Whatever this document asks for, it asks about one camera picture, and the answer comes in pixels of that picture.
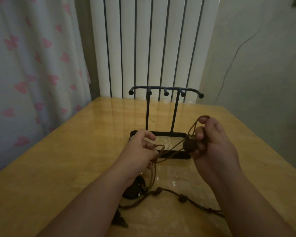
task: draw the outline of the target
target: white radiator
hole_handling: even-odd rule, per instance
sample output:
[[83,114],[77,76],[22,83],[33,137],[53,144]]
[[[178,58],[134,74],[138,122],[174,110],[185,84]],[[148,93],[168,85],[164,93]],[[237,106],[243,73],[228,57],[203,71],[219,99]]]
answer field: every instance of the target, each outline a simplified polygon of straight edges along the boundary
[[[134,85],[199,89],[220,0],[90,0],[100,95]],[[151,100],[171,101],[152,90]],[[197,95],[187,92],[186,103]]]

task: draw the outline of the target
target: metal jewelry stand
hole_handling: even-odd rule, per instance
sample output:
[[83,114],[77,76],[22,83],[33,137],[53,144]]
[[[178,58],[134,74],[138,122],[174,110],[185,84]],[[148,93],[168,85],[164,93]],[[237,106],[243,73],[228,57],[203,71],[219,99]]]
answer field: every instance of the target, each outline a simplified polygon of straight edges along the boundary
[[[130,91],[128,92],[130,95],[134,95],[134,90],[135,89],[147,89],[147,111],[146,111],[146,130],[148,130],[148,120],[149,120],[149,105],[150,105],[150,95],[152,94],[152,89],[158,89],[158,90],[164,90],[164,95],[168,96],[169,92],[167,90],[177,90],[177,95],[176,95],[176,100],[175,100],[175,106],[174,106],[174,113],[173,113],[173,119],[172,119],[172,126],[171,126],[171,131],[170,132],[164,132],[164,131],[152,131],[152,133],[155,136],[170,136],[170,137],[182,137],[186,138],[187,134],[183,132],[173,132],[174,128],[174,122],[175,122],[175,116],[176,116],[176,111],[178,109],[178,103],[179,103],[179,97],[180,94],[182,97],[185,97],[187,91],[193,91],[198,94],[198,97],[202,99],[204,97],[204,94],[199,92],[198,90],[192,89],[192,88],[180,88],[180,87],[151,87],[151,86],[134,86],[130,88]],[[129,140],[133,135],[136,134],[137,131],[131,131]],[[164,155],[162,155],[161,158],[166,158],[172,153],[176,152],[175,150],[168,151]],[[172,157],[173,159],[190,159],[191,156],[188,152],[185,151],[179,151],[176,155]]]

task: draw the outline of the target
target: cord knot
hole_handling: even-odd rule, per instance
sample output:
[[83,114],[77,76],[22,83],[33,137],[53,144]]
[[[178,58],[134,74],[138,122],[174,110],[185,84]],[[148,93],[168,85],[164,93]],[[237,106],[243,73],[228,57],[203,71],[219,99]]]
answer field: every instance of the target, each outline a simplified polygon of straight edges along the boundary
[[159,195],[161,192],[162,192],[162,188],[161,188],[161,187],[158,187],[155,191],[152,192],[152,195],[153,195],[153,196],[157,196],[157,195]]
[[187,197],[186,195],[182,195],[182,194],[179,195],[179,201],[180,201],[181,203],[184,203],[184,202],[186,202],[187,200],[188,200],[188,197]]

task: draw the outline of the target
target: brown bead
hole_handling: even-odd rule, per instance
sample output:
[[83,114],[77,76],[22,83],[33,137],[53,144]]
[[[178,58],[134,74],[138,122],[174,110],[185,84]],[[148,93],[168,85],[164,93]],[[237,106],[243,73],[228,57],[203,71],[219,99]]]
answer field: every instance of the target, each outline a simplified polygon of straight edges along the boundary
[[196,151],[197,150],[196,140],[194,140],[194,139],[186,139],[183,142],[183,149],[186,152],[189,152],[189,153],[192,153],[192,152]]

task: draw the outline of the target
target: wood grain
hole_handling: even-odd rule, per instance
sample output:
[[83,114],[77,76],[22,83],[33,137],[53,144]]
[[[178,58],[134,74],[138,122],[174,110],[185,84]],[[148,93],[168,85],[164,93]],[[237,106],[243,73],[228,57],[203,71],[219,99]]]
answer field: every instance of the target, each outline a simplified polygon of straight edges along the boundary
[[[151,102],[149,130],[169,131],[173,110],[174,103]],[[222,123],[246,176],[296,230],[296,170],[223,107],[180,103],[174,131],[186,133],[204,114]],[[0,171],[0,237],[35,236],[114,162],[130,131],[145,128],[145,117],[145,101],[97,98]],[[177,140],[157,142],[170,147]],[[143,177],[150,180],[148,170]],[[153,189],[158,186],[219,208],[191,159],[159,164]],[[182,204],[170,193],[121,214],[129,228],[112,226],[108,236],[230,236],[224,219]]]

